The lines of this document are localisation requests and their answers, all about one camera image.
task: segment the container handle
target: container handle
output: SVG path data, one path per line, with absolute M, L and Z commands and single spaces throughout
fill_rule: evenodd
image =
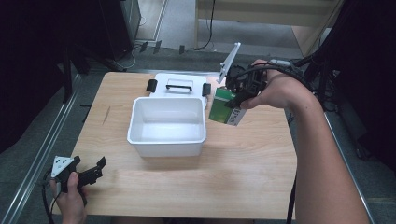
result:
M 189 89 L 190 91 L 192 91 L 192 87 L 191 86 L 166 85 L 166 89 L 169 90 L 171 88 Z

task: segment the metal rail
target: metal rail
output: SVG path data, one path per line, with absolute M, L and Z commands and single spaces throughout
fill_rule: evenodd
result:
M 76 101 L 80 85 L 81 76 L 77 74 L 73 81 L 75 91 L 73 92 L 69 101 L 62 105 L 55 121 L 52 123 L 46 139 L 44 140 L 41 148 L 38 150 L 37 155 L 35 156 L 35 160 L 33 161 L 25 178 L 18 187 L 14 199 L 2 220 L 2 224 L 17 223 L 23 207 L 26 205 L 26 202 L 29 199 L 30 194 L 32 193 L 35 183 L 43 170 L 45 162 L 52 151 L 55 141 L 62 127 L 64 126 L 64 122 L 66 121 L 69 112 L 74 102 Z

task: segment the black latch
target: black latch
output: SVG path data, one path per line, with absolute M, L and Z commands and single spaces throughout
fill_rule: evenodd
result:
M 212 85 L 210 83 L 204 83 L 204 85 L 202 85 L 202 96 L 210 95 L 211 89 Z
M 150 79 L 148 81 L 148 86 L 146 87 L 146 91 L 151 91 L 151 92 L 155 92 L 155 90 L 157 89 L 157 79 Z

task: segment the forearm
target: forearm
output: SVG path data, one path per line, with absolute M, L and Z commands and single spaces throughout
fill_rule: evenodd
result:
M 368 223 L 359 193 L 315 97 L 292 109 L 297 128 L 296 217 L 300 223 Z

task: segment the green box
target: green box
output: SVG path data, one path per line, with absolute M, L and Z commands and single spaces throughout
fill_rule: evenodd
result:
M 210 109 L 209 119 L 236 126 L 246 113 L 246 109 L 230 108 L 225 104 L 232 100 L 235 94 L 231 91 L 217 88 L 213 99 L 212 108 Z

